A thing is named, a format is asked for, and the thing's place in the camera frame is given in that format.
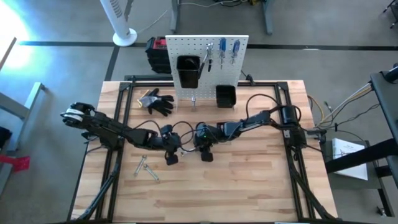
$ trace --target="gray floor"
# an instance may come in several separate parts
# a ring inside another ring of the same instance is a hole
[[[98,1],[4,1],[25,24],[25,40],[109,42],[112,27]],[[210,4],[210,0],[195,1]],[[274,4],[274,35],[266,36],[262,9],[243,4],[209,9],[181,6],[179,34],[249,34],[255,44],[397,45],[397,30],[390,30],[391,13],[380,15],[388,0],[291,1]],[[131,27],[140,30],[170,7],[164,0],[135,0]],[[138,41],[171,34],[170,13],[140,34]],[[112,47],[16,46],[0,72],[0,90],[23,102],[34,82],[48,90],[40,94],[32,120],[22,139],[20,156],[31,157],[30,169],[12,174],[0,198],[0,223],[64,221],[83,158],[80,131],[63,125],[59,114],[70,103],[96,105]],[[248,50],[243,70],[258,80],[303,79],[308,94],[336,106],[363,86],[372,72],[388,70],[398,52]],[[122,48],[112,80],[125,75],[153,74],[142,48]],[[339,120],[354,116],[376,103],[373,94],[347,106]],[[319,114],[314,110],[315,119]],[[18,122],[0,111],[0,124]],[[341,127],[377,143],[391,137],[382,111],[376,109]],[[331,133],[329,138],[355,140]],[[390,178],[384,180],[398,211],[398,194]],[[345,220],[397,223],[398,218],[375,214],[380,200],[375,190],[333,190],[339,216]]]

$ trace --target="white pegboard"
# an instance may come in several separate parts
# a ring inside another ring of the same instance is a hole
[[[226,39],[225,58],[223,69],[220,60],[220,39]],[[237,86],[242,70],[244,54],[248,45],[248,35],[166,35],[167,51],[169,53],[170,66],[174,87],[178,100],[191,99],[215,99],[217,85]],[[240,41],[238,56],[232,64],[232,48],[235,40]],[[177,71],[177,57],[180,55],[196,55],[202,61],[207,50],[206,45],[213,43],[213,64],[208,72],[208,63],[203,68],[198,82],[198,88],[181,88]]]

